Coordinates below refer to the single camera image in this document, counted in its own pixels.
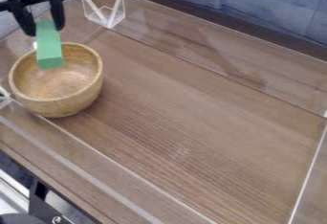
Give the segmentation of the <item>green stick block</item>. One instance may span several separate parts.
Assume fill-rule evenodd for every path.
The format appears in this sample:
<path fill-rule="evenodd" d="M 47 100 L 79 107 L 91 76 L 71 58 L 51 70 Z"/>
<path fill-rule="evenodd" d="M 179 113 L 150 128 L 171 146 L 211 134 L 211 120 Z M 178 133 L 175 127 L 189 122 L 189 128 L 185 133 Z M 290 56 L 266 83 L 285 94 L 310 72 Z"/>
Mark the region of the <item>green stick block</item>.
<path fill-rule="evenodd" d="M 63 50 L 60 32 L 51 19 L 43 19 L 36 24 L 38 65 L 42 69 L 58 68 L 63 65 Z"/>

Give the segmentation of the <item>wooden bowl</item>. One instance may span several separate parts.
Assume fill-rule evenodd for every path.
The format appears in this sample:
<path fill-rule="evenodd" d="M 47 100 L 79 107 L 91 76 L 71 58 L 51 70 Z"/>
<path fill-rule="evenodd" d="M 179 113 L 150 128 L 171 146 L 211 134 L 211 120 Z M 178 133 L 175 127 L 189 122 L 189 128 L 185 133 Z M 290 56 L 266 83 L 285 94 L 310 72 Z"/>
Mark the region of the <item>wooden bowl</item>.
<path fill-rule="evenodd" d="M 64 63 L 42 69 L 36 52 L 15 62 L 8 83 L 16 100 L 34 113 L 63 118 L 79 113 L 96 100 L 104 85 L 104 63 L 99 53 L 80 43 L 63 43 Z"/>

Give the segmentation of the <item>clear acrylic corner bracket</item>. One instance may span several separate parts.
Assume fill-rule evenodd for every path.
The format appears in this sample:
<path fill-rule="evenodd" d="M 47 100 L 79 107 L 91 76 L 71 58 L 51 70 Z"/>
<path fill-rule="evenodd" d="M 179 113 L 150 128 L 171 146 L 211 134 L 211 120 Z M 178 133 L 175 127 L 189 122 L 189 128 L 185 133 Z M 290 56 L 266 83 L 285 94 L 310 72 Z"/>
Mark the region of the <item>clear acrylic corner bracket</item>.
<path fill-rule="evenodd" d="M 104 28 L 112 29 L 124 20 L 124 0 L 116 0 L 112 8 L 108 6 L 102 6 L 99 8 L 92 0 L 80 1 L 86 18 Z"/>

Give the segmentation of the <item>clear acrylic front wall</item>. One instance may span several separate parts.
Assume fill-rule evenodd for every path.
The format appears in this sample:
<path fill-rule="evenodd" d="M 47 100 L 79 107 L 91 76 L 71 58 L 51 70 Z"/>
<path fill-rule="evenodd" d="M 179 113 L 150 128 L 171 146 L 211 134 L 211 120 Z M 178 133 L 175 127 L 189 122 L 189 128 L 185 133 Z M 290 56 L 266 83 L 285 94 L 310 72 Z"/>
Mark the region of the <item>clear acrylic front wall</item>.
<path fill-rule="evenodd" d="M 0 150 L 102 224 L 218 224 L 0 87 Z"/>

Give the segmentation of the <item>clear acrylic wall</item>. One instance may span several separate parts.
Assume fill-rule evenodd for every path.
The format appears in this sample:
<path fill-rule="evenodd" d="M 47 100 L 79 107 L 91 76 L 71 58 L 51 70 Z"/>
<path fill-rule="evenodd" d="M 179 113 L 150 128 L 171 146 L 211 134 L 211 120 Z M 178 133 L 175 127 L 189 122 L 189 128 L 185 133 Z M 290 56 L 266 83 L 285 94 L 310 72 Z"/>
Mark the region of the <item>clear acrylic wall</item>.
<path fill-rule="evenodd" d="M 327 61 L 150 0 L 124 0 L 115 31 L 327 117 Z"/>
<path fill-rule="evenodd" d="M 218 224 L 0 87 L 0 150 L 102 224 Z"/>
<path fill-rule="evenodd" d="M 287 224 L 327 224 L 327 127 Z"/>

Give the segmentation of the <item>black table leg bracket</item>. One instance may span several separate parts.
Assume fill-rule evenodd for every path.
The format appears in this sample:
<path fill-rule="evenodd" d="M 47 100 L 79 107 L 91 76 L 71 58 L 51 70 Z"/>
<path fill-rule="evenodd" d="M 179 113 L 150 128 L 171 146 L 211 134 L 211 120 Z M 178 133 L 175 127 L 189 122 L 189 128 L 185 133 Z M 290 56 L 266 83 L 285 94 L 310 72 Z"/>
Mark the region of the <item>black table leg bracket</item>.
<path fill-rule="evenodd" d="M 83 214 L 39 180 L 30 189 L 28 214 L 44 224 L 83 224 Z"/>

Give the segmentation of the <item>clear acrylic back wall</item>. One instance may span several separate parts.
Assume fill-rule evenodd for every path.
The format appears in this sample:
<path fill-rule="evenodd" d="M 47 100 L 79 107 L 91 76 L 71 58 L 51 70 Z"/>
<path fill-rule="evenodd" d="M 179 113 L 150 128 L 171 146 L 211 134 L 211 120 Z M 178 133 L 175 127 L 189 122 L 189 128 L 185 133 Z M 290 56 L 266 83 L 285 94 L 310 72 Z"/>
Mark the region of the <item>clear acrylic back wall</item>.
<path fill-rule="evenodd" d="M 115 31 L 327 117 L 327 61 L 150 0 L 124 0 Z"/>

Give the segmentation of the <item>clear acrylic right wall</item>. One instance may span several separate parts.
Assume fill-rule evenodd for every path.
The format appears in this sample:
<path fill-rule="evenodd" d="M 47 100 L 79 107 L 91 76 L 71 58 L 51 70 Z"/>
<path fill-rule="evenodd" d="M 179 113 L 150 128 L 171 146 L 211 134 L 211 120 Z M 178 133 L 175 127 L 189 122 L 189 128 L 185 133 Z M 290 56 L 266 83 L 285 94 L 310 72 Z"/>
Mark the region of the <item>clear acrylic right wall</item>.
<path fill-rule="evenodd" d="M 287 224 L 327 224 L 327 127 Z"/>

